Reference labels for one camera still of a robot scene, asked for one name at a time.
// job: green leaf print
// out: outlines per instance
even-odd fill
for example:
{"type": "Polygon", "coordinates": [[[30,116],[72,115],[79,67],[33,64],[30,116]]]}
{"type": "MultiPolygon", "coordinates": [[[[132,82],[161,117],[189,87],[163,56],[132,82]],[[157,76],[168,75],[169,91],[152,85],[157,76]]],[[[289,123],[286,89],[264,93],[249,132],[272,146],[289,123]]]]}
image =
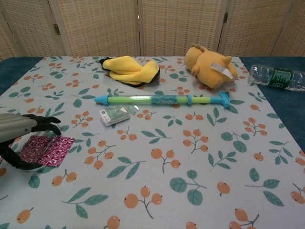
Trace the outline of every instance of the green leaf print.
{"type": "Polygon", "coordinates": [[[244,153],[247,151],[246,145],[241,141],[234,141],[233,146],[237,151],[239,151],[241,153],[244,153]]]}
{"type": "Polygon", "coordinates": [[[68,203],[75,201],[79,198],[81,198],[83,195],[85,195],[91,188],[90,187],[85,187],[79,190],[77,193],[74,194],[74,196],[68,201],[68,203]]]}
{"type": "Polygon", "coordinates": [[[202,185],[199,185],[195,179],[197,178],[197,172],[195,170],[189,170],[187,171],[187,176],[190,178],[193,182],[192,183],[187,183],[183,178],[181,177],[175,177],[171,179],[170,181],[170,187],[172,190],[175,192],[183,193],[187,186],[197,186],[196,189],[191,189],[187,192],[187,198],[189,202],[193,205],[200,205],[202,204],[203,201],[203,196],[200,191],[198,191],[198,188],[206,188],[202,185]]]}
{"type": "Polygon", "coordinates": [[[195,170],[189,170],[189,171],[187,171],[187,177],[190,179],[196,179],[197,172],[195,170]]]}
{"type": "Polygon", "coordinates": [[[140,166],[140,162],[136,163],[127,173],[126,180],[131,178],[137,171],[140,166]]]}
{"type": "Polygon", "coordinates": [[[87,141],[86,141],[86,146],[87,146],[87,147],[90,147],[90,146],[91,146],[91,139],[90,139],[90,138],[87,139],[87,141]]]}
{"type": "Polygon", "coordinates": [[[193,205],[201,205],[202,201],[203,201],[203,196],[202,193],[200,191],[198,191],[197,189],[191,189],[187,192],[187,198],[189,200],[189,202],[193,205]]]}
{"type": "Polygon", "coordinates": [[[33,175],[30,177],[30,180],[29,180],[29,186],[31,188],[38,188],[40,185],[40,179],[38,176],[36,175],[33,175]]]}
{"type": "Polygon", "coordinates": [[[260,178],[258,172],[256,171],[256,169],[254,167],[250,169],[249,176],[253,182],[258,181],[260,178]]]}
{"type": "Polygon", "coordinates": [[[86,199],[84,204],[86,204],[86,205],[96,205],[96,204],[99,204],[99,203],[103,202],[107,198],[108,198],[108,195],[101,195],[101,194],[94,195],[94,196],[89,197],[88,199],[86,199]]]}
{"type": "Polygon", "coordinates": [[[176,73],[172,73],[172,74],[170,74],[170,77],[171,77],[172,79],[178,79],[179,75],[176,74],[176,73]]]}
{"type": "Polygon", "coordinates": [[[187,184],[186,184],[186,181],[184,179],[182,179],[180,177],[176,177],[176,178],[171,179],[170,187],[175,192],[182,193],[186,190],[187,184]]]}
{"type": "Polygon", "coordinates": [[[218,165],[222,168],[226,168],[226,169],[231,169],[231,167],[229,167],[227,164],[225,163],[218,163],[218,165]]]}
{"type": "Polygon", "coordinates": [[[281,142],[278,142],[278,141],[271,141],[269,143],[271,143],[273,145],[276,145],[276,146],[284,145],[284,143],[281,143],[281,142]]]}
{"type": "Polygon", "coordinates": [[[273,194],[272,192],[269,192],[269,191],[263,191],[265,197],[267,198],[267,200],[276,205],[276,206],[284,206],[283,202],[280,200],[279,197],[277,197],[275,194],[273,194]]]}
{"type": "Polygon", "coordinates": [[[280,128],[280,129],[282,129],[282,128],[284,128],[284,127],[285,127],[284,123],[280,123],[280,124],[278,125],[278,128],[280,128]]]}
{"type": "Polygon", "coordinates": [[[155,138],[149,142],[149,144],[155,144],[160,140],[160,138],[155,138]]]}
{"type": "Polygon", "coordinates": [[[269,118],[279,118],[279,117],[277,116],[277,114],[275,114],[275,113],[268,113],[267,116],[268,116],[269,118]]]}
{"type": "Polygon", "coordinates": [[[279,180],[276,179],[268,179],[264,181],[263,186],[266,188],[276,188],[278,184],[280,183],[279,180]]]}
{"type": "Polygon", "coordinates": [[[288,161],[284,156],[280,155],[280,158],[285,164],[288,164],[288,161]]]}
{"type": "Polygon", "coordinates": [[[221,138],[224,140],[224,141],[227,141],[227,142],[230,142],[233,140],[233,137],[232,137],[232,134],[230,134],[229,132],[224,132],[221,134],[221,138]]]}
{"type": "Polygon", "coordinates": [[[82,89],[78,94],[86,94],[89,91],[90,88],[82,89]]]}
{"type": "Polygon", "coordinates": [[[220,150],[218,151],[218,156],[219,156],[220,159],[223,158],[223,153],[220,150]]]}
{"type": "Polygon", "coordinates": [[[25,93],[28,92],[30,90],[31,87],[24,87],[20,90],[20,92],[25,93]]]}
{"type": "Polygon", "coordinates": [[[79,217],[88,218],[88,213],[87,211],[79,204],[76,204],[76,213],[79,217]]]}
{"type": "Polygon", "coordinates": [[[280,158],[280,156],[277,156],[277,157],[275,157],[275,164],[276,165],[279,165],[280,163],[281,163],[281,158],[280,158]]]}
{"type": "Polygon", "coordinates": [[[168,122],[167,127],[170,127],[171,125],[173,125],[173,120],[168,122]]]}
{"type": "Polygon", "coordinates": [[[230,153],[228,153],[227,157],[233,157],[235,155],[236,155],[236,152],[230,152],[230,153]]]}
{"type": "Polygon", "coordinates": [[[218,111],[218,109],[215,107],[214,108],[214,116],[215,116],[215,118],[218,118],[219,117],[219,111],[218,111]]]}
{"type": "Polygon", "coordinates": [[[154,135],[152,132],[149,132],[149,131],[145,131],[145,130],[143,130],[143,131],[141,131],[142,132],[142,134],[144,134],[145,136],[147,136],[147,137],[155,137],[156,135],[154,135]]]}
{"type": "Polygon", "coordinates": [[[140,163],[141,162],[146,162],[146,161],[136,161],[136,162],[131,162],[131,160],[129,159],[129,158],[127,158],[127,157],[119,157],[118,158],[121,162],[123,162],[123,163],[125,163],[125,164],[128,164],[127,166],[118,166],[118,167],[116,167],[113,171],[111,171],[109,174],[108,174],[108,176],[107,176],[107,178],[113,178],[113,177],[116,177],[116,176],[118,176],[120,173],[122,173],[124,170],[125,170],[125,168],[127,168],[128,166],[131,166],[131,165],[134,165],[134,166],[132,166],[132,168],[129,170],[129,172],[127,173],[127,176],[126,176],[126,178],[125,179],[129,179],[129,178],[131,178],[137,171],[138,171],[138,168],[139,168],[139,166],[140,166],[140,163]]]}
{"type": "Polygon", "coordinates": [[[75,106],[76,108],[80,108],[81,107],[81,100],[80,99],[76,99],[73,103],[73,106],[75,106]]]}
{"type": "Polygon", "coordinates": [[[182,125],[182,122],[180,119],[176,119],[175,122],[178,124],[178,125],[182,125]]]}
{"type": "Polygon", "coordinates": [[[83,135],[85,137],[90,137],[90,136],[93,136],[94,134],[92,134],[90,132],[83,132],[81,135],[83,135]]]}
{"type": "Polygon", "coordinates": [[[231,104],[234,104],[234,105],[240,105],[240,104],[243,104],[244,101],[232,99],[232,100],[230,100],[230,103],[231,103],[231,104]]]}
{"type": "Polygon", "coordinates": [[[234,114],[238,114],[238,111],[235,107],[233,107],[232,105],[229,105],[229,107],[227,108],[228,111],[234,113],[234,114]]]}
{"type": "Polygon", "coordinates": [[[242,134],[240,135],[240,137],[242,137],[242,139],[246,141],[250,139],[250,136],[248,134],[242,134]]]}
{"type": "Polygon", "coordinates": [[[271,153],[278,153],[278,152],[280,152],[278,149],[269,149],[269,151],[270,151],[271,153]]]}
{"type": "Polygon", "coordinates": [[[214,158],[213,158],[213,156],[212,156],[211,154],[209,154],[208,160],[209,160],[210,165],[213,166],[213,164],[214,164],[214,158]]]}
{"type": "Polygon", "coordinates": [[[127,166],[118,166],[116,167],[113,171],[111,171],[107,178],[113,178],[113,177],[116,177],[118,176],[121,172],[124,171],[124,169],[126,168],[127,166]]]}
{"type": "Polygon", "coordinates": [[[54,112],[57,112],[57,111],[59,111],[60,109],[62,109],[63,105],[64,105],[64,103],[59,104],[59,105],[55,108],[54,112]]]}
{"type": "Polygon", "coordinates": [[[46,112],[46,117],[49,117],[50,116],[50,114],[51,114],[51,108],[49,108],[48,110],[47,110],[47,112],[46,112]]]}
{"type": "Polygon", "coordinates": [[[19,92],[13,92],[9,95],[9,98],[14,98],[19,95],[19,92]]]}
{"type": "Polygon", "coordinates": [[[209,114],[207,114],[206,117],[209,120],[210,124],[214,125],[214,121],[213,121],[212,117],[209,114]]]}
{"type": "Polygon", "coordinates": [[[284,150],[284,153],[287,154],[287,156],[293,157],[292,154],[286,148],[283,148],[283,150],[284,150]]]}
{"type": "Polygon", "coordinates": [[[55,169],[55,167],[44,166],[44,167],[38,169],[36,172],[37,172],[37,173],[40,173],[40,174],[41,174],[41,173],[48,173],[48,172],[50,172],[50,171],[53,170],[53,169],[55,169]]]}
{"type": "Polygon", "coordinates": [[[10,223],[3,223],[0,225],[0,229],[7,229],[9,227],[10,223]]]}
{"type": "Polygon", "coordinates": [[[156,128],[155,131],[162,137],[166,137],[165,133],[162,130],[156,128]]]}
{"type": "Polygon", "coordinates": [[[129,158],[125,157],[125,156],[119,157],[118,159],[119,159],[119,161],[121,161],[123,163],[126,163],[126,164],[131,164],[132,163],[131,160],[129,158]]]}

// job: yellow bird plush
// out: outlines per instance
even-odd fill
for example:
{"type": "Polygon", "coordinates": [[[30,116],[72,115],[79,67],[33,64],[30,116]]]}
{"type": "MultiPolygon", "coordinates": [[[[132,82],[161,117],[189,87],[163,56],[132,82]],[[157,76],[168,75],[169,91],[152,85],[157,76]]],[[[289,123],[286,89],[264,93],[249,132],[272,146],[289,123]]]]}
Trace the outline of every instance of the yellow bird plush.
{"type": "Polygon", "coordinates": [[[231,60],[231,56],[223,56],[200,45],[192,45],[185,55],[186,67],[192,75],[210,88],[237,79],[237,71],[231,60]]]}
{"type": "Polygon", "coordinates": [[[109,76],[114,80],[131,87],[140,87],[145,83],[151,83],[160,76],[159,65],[155,61],[149,61],[141,66],[131,56],[117,58],[105,58],[100,60],[102,68],[109,70],[109,76]]]}

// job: table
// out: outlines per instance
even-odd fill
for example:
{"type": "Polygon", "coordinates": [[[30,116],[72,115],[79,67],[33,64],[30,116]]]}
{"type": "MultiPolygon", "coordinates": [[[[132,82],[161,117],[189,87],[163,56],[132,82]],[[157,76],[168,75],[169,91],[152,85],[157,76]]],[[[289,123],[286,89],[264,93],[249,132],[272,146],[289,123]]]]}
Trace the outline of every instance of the table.
{"type": "Polygon", "coordinates": [[[76,140],[55,169],[0,164],[0,228],[304,228],[305,155],[260,89],[247,84],[239,58],[232,60],[239,80],[221,87],[229,110],[141,105],[113,127],[102,124],[94,96],[219,90],[196,81],[183,57],[137,57],[161,68],[158,84],[140,89],[104,76],[99,59],[43,58],[1,96],[1,113],[55,115],[76,140]]]}

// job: black fabric trim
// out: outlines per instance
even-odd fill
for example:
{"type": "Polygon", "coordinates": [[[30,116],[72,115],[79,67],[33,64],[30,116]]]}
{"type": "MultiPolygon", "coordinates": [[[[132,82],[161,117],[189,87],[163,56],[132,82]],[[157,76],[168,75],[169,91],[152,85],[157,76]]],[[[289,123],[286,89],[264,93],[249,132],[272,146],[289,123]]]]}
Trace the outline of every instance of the black fabric trim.
{"type": "Polygon", "coordinates": [[[112,59],[112,58],[111,58],[111,57],[106,57],[106,58],[100,60],[100,64],[102,65],[102,68],[103,68],[104,70],[111,71],[110,69],[106,69],[106,68],[103,67],[103,63],[104,63],[106,60],[110,60],[110,59],[112,59]]]}

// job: orange berry print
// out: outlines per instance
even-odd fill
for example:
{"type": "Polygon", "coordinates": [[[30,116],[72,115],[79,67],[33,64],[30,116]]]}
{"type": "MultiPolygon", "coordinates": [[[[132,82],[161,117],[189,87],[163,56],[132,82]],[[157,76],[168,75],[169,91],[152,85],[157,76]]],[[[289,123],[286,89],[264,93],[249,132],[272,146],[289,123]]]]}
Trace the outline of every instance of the orange berry print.
{"type": "Polygon", "coordinates": [[[120,227],[120,219],[117,216],[111,216],[108,221],[107,225],[104,227],[104,229],[118,229],[120,227]]]}
{"type": "Polygon", "coordinates": [[[181,164],[180,164],[180,161],[178,161],[178,160],[173,160],[173,161],[171,161],[171,166],[172,166],[173,168],[178,168],[180,165],[181,165],[181,164]]]}
{"type": "Polygon", "coordinates": [[[261,152],[259,152],[259,154],[258,154],[258,153],[255,153],[255,154],[253,155],[253,157],[254,157],[256,160],[258,160],[258,161],[263,161],[263,160],[264,160],[264,156],[261,154],[261,152]]]}
{"type": "Polygon", "coordinates": [[[93,163],[93,161],[94,161],[94,157],[92,157],[92,156],[89,156],[89,157],[87,157],[86,159],[85,159],[85,164],[87,164],[87,165],[90,165],[90,164],[92,164],[93,163]]]}
{"type": "Polygon", "coordinates": [[[246,222],[248,221],[247,213],[241,208],[235,208],[235,216],[239,221],[246,222]]]}
{"type": "Polygon", "coordinates": [[[183,130],[183,135],[186,136],[186,137],[189,137],[189,136],[192,135],[192,133],[189,130],[183,130]]]}
{"type": "Polygon", "coordinates": [[[303,152],[303,150],[300,150],[300,151],[299,151],[299,154],[300,154],[301,156],[305,156],[305,153],[303,152]]]}
{"type": "Polygon", "coordinates": [[[149,190],[148,187],[144,186],[141,188],[141,196],[144,197],[144,198],[147,198],[149,197],[151,191],[149,190]]]}
{"type": "Polygon", "coordinates": [[[102,161],[94,162],[94,168],[95,169],[99,170],[102,166],[103,166],[103,162],[102,161]]]}
{"type": "Polygon", "coordinates": [[[260,111],[259,107],[258,107],[257,105],[255,105],[255,104],[252,104],[252,105],[250,106],[250,108],[251,108],[252,110],[255,110],[255,111],[260,111]]]}
{"type": "Polygon", "coordinates": [[[151,151],[151,156],[154,159],[159,159],[162,157],[162,150],[161,149],[153,149],[151,151]]]}
{"type": "Polygon", "coordinates": [[[196,224],[193,222],[187,222],[185,229],[197,229],[196,224]]]}
{"type": "Polygon", "coordinates": [[[173,150],[169,150],[166,152],[166,156],[168,158],[173,158],[175,156],[175,153],[173,152],[173,150]]]}
{"type": "Polygon", "coordinates": [[[17,222],[20,224],[26,222],[29,219],[29,217],[31,216],[32,210],[33,210],[33,208],[31,208],[30,210],[25,209],[22,212],[20,212],[17,216],[17,222]]]}
{"type": "Polygon", "coordinates": [[[209,138],[208,138],[208,137],[205,137],[205,136],[202,136],[202,137],[200,138],[200,140],[201,140],[202,142],[208,142],[208,141],[209,141],[209,138]]]}
{"type": "Polygon", "coordinates": [[[56,176],[54,177],[54,179],[52,180],[52,185],[53,186],[58,186],[62,183],[62,176],[56,176]]]}
{"type": "Polygon", "coordinates": [[[128,208],[135,208],[138,205],[138,203],[139,203],[139,199],[133,193],[128,194],[124,199],[124,204],[128,208]]]}
{"type": "Polygon", "coordinates": [[[242,226],[240,226],[239,223],[233,221],[229,224],[229,229],[242,229],[242,226]]]}
{"type": "Polygon", "coordinates": [[[105,159],[111,159],[113,157],[113,152],[108,152],[105,154],[105,159]]]}
{"type": "Polygon", "coordinates": [[[295,162],[298,163],[298,164],[301,165],[301,166],[305,166],[305,160],[303,160],[303,159],[300,158],[300,157],[297,157],[297,158],[295,159],[295,162]]]}
{"type": "Polygon", "coordinates": [[[76,177],[77,177],[76,173],[71,172],[67,175],[66,181],[67,182],[72,182],[72,181],[76,180],[76,177]]]}
{"type": "Polygon", "coordinates": [[[0,177],[6,174],[6,168],[0,168],[0,177]]]}
{"type": "Polygon", "coordinates": [[[155,193],[152,196],[152,203],[158,205],[162,203],[162,196],[159,193],[155,193]]]}
{"type": "Polygon", "coordinates": [[[297,202],[299,204],[305,204],[305,199],[300,193],[298,193],[296,191],[292,191],[290,195],[291,195],[292,199],[295,200],[295,202],[297,202]]]}
{"type": "Polygon", "coordinates": [[[230,192],[230,186],[228,186],[226,183],[224,182],[219,182],[217,184],[217,189],[220,192],[220,196],[222,196],[222,194],[228,194],[230,192]]]}

